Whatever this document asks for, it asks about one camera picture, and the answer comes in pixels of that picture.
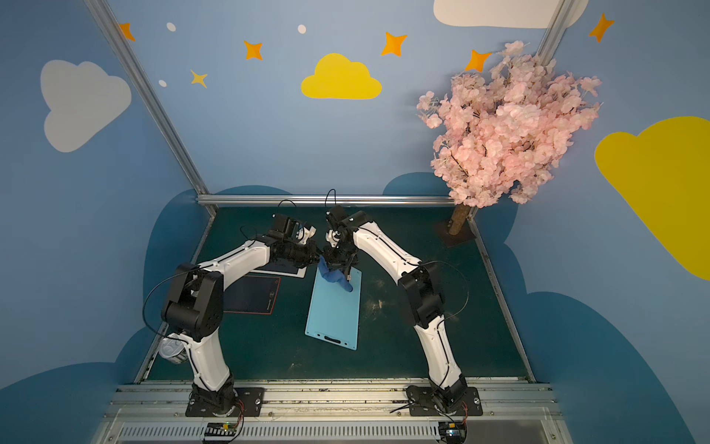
black mounting plate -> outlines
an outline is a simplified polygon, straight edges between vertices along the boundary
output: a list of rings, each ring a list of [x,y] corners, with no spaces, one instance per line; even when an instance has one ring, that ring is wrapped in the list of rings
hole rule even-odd
[[[234,389],[236,398],[244,403],[244,416],[259,416],[263,405],[264,389],[262,387],[246,387]]]
[[[241,400],[244,403],[244,416],[259,416],[261,412],[261,402],[263,401],[264,389],[261,387],[246,387],[246,388],[235,388],[236,399]],[[190,403],[187,405],[187,410],[185,411],[185,416],[187,417],[224,417],[224,418],[236,418],[239,416],[240,408],[237,406],[229,415],[216,416],[213,415],[214,406],[203,402],[199,397],[196,397],[194,401],[191,399]]]
[[[437,411],[434,404],[434,391],[431,387],[409,386],[407,387],[407,399],[410,402],[410,416],[443,416]],[[468,387],[461,401],[457,402],[452,412],[447,412],[447,414],[449,416],[465,416],[464,403],[466,403],[466,408],[469,410],[469,416],[482,416],[484,414],[479,391],[476,387]]]

ventilation grille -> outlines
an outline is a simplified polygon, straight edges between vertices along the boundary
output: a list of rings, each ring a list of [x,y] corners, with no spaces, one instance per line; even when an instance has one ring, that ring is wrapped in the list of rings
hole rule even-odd
[[[205,438],[223,440],[224,438]],[[315,441],[315,440],[432,440],[440,439],[436,422],[247,422],[235,441]]]
[[[206,423],[125,423],[119,443],[206,443],[231,439],[205,436]],[[239,441],[318,441],[318,440],[439,440],[435,421],[319,421],[268,422],[247,421]]]
[[[158,441],[201,443],[202,422],[194,423],[125,423],[119,434],[121,443],[151,443]]]

tree trunk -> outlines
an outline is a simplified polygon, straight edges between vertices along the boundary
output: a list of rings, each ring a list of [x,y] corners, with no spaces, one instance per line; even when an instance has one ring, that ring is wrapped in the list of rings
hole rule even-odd
[[[449,221],[450,235],[456,236],[461,231],[461,228],[464,226],[464,222],[466,222],[466,218],[469,216],[470,211],[471,207],[462,203],[458,204],[456,208],[454,208],[454,214],[451,216],[451,220]]]

aluminum frame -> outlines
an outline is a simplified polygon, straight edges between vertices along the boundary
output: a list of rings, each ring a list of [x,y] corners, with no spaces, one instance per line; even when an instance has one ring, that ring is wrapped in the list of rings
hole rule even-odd
[[[155,125],[160,129],[165,141],[168,142],[170,150],[175,155],[190,184],[192,184],[198,194],[209,194],[207,185],[205,185],[202,176],[200,176],[200,172],[197,171],[197,167],[187,152],[187,148],[185,148],[177,129],[173,126],[168,113],[155,94],[146,72],[138,61],[138,57],[119,29],[111,7],[106,0],[84,0],[84,3],[89,8],[104,37],[109,41],[109,45],[116,53],[134,87],[136,87],[138,94],[143,99],[143,103],[146,104],[148,112],[151,113],[153,120],[155,120]],[[211,215],[216,214],[216,208],[213,206],[207,206],[207,211]]]
[[[533,374],[533,368],[530,366],[530,360],[528,355],[525,353],[525,348],[523,347],[523,341],[520,339],[518,334],[518,329],[515,327],[515,322],[513,321],[513,315],[510,314],[510,309],[508,308],[508,303],[506,302],[506,297],[503,295],[503,290],[501,290],[501,285],[496,277],[496,272],[493,270],[493,264],[491,263],[491,258],[488,256],[486,251],[486,245],[481,238],[481,233],[478,226],[476,225],[475,216],[478,208],[474,208],[467,219],[469,223],[469,228],[474,234],[476,240],[476,246],[481,254],[481,259],[483,259],[484,266],[486,267],[486,273],[488,273],[488,279],[491,281],[493,286],[493,292],[496,294],[498,299],[498,304],[503,312],[503,317],[506,319],[506,324],[508,325],[508,331],[510,331],[510,336],[513,337],[513,342],[515,343],[515,348],[518,350],[520,358],[523,360],[523,365],[525,365],[525,371],[528,373],[528,379],[530,382],[536,382],[535,375]]]
[[[557,8],[552,15],[552,20],[550,20],[550,24],[545,30],[545,35],[540,41],[540,47],[537,49],[537,55],[542,59],[543,65],[550,63],[552,56],[555,55],[557,46],[562,40],[562,34],[567,30],[569,18],[578,3],[579,0],[559,0]]]
[[[207,226],[204,228],[204,231],[202,233],[202,237],[200,238],[200,242],[197,244],[197,248],[195,249],[194,254],[192,255],[192,263],[196,264],[197,263],[197,257],[200,255],[200,252],[202,251],[202,247],[204,246],[204,242],[207,240],[207,235],[209,234],[209,231],[212,229],[212,224],[214,224],[214,219],[217,217],[216,213],[210,213],[209,214],[209,221],[207,222]],[[160,328],[158,328],[158,332],[162,335],[165,334],[165,332],[168,331],[168,324],[163,321],[160,324]],[[138,384],[139,382],[143,381],[145,378],[148,377],[148,374],[151,372],[151,367],[153,366],[153,363],[155,361],[155,357],[158,354],[158,343],[162,337],[155,335],[153,338],[153,341],[151,343],[151,346],[148,348],[148,352],[146,353],[146,357],[143,358],[143,364],[141,364],[141,368],[139,369],[138,373],[136,374],[136,377],[133,378],[133,383]]]
[[[197,202],[201,205],[217,206],[249,206],[249,207],[275,207],[284,200],[291,200],[302,207],[319,207],[325,205],[326,195],[227,195],[211,194],[198,195]],[[336,200],[333,195],[328,198],[328,204],[334,205]],[[383,196],[383,195],[338,195],[337,203],[349,206],[421,206],[421,207],[452,207],[454,201],[449,196]]]
[[[571,444],[549,384],[531,384],[515,377],[466,378],[466,381],[479,390],[484,409],[483,416],[469,417],[468,421],[542,421],[550,443]],[[441,421],[440,416],[409,416],[406,409],[400,411],[401,414],[389,413],[407,402],[405,390],[412,384],[428,386],[429,382],[424,378],[235,381],[235,386],[265,388],[261,415],[247,418],[246,424]],[[190,390],[191,385],[186,381],[119,386],[93,443],[120,442],[117,438],[126,424],[132,427],[142,423],[203,426],[209,421],[219,421],[219,418],[185,417]],[[461,420],[462,416],[452,418]]]

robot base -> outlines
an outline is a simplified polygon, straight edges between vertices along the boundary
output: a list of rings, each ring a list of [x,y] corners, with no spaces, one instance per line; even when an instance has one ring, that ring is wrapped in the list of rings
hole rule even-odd
[[[261,387],[235,389],[231,376],[218,391],[205,390],[193,383],[185,416],[220,418],[237,417],[240,414],[259,416],[263,395],[264,389]],[[244,411],[239,401],[244,404]]]
[[[431,387],[407,387],[407,399],[409,399],[410,416],[436,416],[440,415],[437,404],[434,400],[434,391]],[[469,411],[469,416],[482,416],[484,414],[479,391],[476,387],[468,387],[462,398],[456,402],[449,411],[445,411],[449,416],[465,416],[464,403]]]

